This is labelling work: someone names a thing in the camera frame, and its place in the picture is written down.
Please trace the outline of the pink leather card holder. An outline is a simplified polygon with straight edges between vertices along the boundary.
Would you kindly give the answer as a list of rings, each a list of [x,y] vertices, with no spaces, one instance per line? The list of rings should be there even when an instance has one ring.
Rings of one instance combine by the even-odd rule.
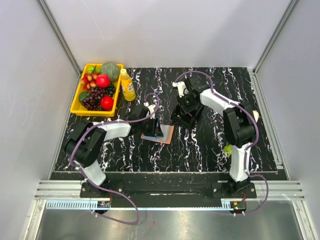
[[[145,136],[144,134],[142,134],[141,139],[161,144],[170,144],[172,141],[174,126],[161,124],[160,128],[163,136]]]

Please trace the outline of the black card box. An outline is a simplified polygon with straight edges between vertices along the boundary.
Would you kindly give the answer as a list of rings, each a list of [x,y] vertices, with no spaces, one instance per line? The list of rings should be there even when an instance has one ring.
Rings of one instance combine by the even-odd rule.
[[[178,124],[179,126],[191,130],[195,127],[196,121],[199,119],[202,111],[204,109],[203,105],[199,105],[196,109],[191,112],[183,113],[181,106],[178,104],[171,116],[170,119],[173,123]]]

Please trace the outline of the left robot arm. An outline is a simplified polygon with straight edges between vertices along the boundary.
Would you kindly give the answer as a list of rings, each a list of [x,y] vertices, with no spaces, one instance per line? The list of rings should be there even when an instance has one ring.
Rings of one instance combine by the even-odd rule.
[[[63,143],[70,165],[78,167],[91,182],[91,192],[98,198],[107,195],[109,180],[98,163],[98,155],[104,142],[125,138],[136,133],[163,136],[155,112],[155,104],[136,106],[125,119],[93,123],[80,120],[72,134]]]

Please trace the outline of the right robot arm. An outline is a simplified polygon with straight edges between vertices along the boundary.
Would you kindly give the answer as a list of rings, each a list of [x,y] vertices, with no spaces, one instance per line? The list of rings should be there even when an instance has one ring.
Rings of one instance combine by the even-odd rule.
[[[259,138],[257,120],[250,104],[231,100],[212,86],[202,85],[196,79],[176,80],[177,102],[181,114],[190,115],[199,107],[208,107],[223,117],[224,136],[232,146],[229,175],[233,182],[227,186],[228,194],[239,198],[246,191],[242,183],[249,178],[249,156],[251,147]]]

